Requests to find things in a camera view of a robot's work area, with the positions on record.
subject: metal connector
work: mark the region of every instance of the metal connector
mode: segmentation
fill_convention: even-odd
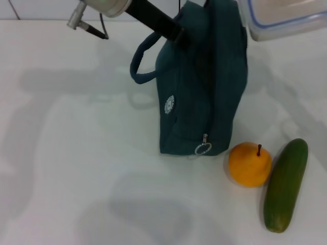
[[[68,21],[67,26],[70,28],[76,30],[76,27],[79,26],[81,19],[83,17],[83,13],[86,9],[86,3],[85,2],[79,2],[77,8],[74,10],[71,18]]]

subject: container lid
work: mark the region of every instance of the container lid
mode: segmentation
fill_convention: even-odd
[[[326,0],[240,0],[247,1],[252,23],[260,29],[311,21],[327,16]]]

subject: teal bag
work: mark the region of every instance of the teal bag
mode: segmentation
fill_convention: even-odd
[[[137,74],[144,52],[160,38],[151,34],[133,57],[131,76],[138,84],[157,80],[161,153],[217,155],[229,147],[247,83],[247,34],[238,4],[187,2],[175,20],[186,29],[188,46],[167,41],[155,71]]]

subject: white circular logo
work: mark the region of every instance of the white circular logo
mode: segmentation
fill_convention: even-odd
[[[170,96],[170,97],[167,99],[167,101],[166,101],[166,103],[165,103],[165,114],[169,114],[169,113],[171,113],[171,111],[172,111],[173,108],[174,108],[174,103],[175,103],[175,98],[174,98],[174,96],[172,95],[172,96]]]

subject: white tile wall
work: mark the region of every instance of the white tile wall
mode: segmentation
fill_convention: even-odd
[[[11,0],[21,19],[69,19],[75,9],[78,0]],[[192,0],[203,4],[205,0]],[[178,12],[178,0],[150,0],[155,6],[173,17]],[[8,0],[0,2],[0,19],[14,19]],[[98,20],[99,14],[91,8],[87,8],[84,14],[85,20]],[[132,20],[127,14],[123,14],[113,20]]]

